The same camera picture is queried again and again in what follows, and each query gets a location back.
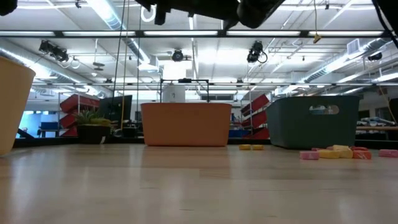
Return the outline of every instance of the potted plant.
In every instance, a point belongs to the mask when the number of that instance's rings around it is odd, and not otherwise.
[[[75,115],[77,135],[82,144],[102,144],[111,134],[111,121],[96,111],[82,111]]]

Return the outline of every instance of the computer monitor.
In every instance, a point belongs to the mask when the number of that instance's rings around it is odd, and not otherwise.
[[[124,113],[123,120],[130,120],[132,96],[118,96],[105,98],[99,101],[98,113],[111,121],[119,121],[122,119],[122,103],[124,97]]]

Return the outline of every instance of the dark green bin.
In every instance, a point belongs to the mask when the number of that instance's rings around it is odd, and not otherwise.
[[[311,106],[329,108],[331,105],[338,107],[337,114],[310,111]],[[335,144],[353,146],[358,107],[357,96],[301,96],[279,99],[266,109],[271,143],[288,149],[326,148]]]

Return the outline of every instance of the orange bin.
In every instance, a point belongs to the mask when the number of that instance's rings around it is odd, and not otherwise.
[[[143,103],[148,146],[225,146],[232,106],[226,103]]]

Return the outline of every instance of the white container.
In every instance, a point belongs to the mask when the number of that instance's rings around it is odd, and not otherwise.
[[[35,72],[0,57],[0,156],[11,151]]]

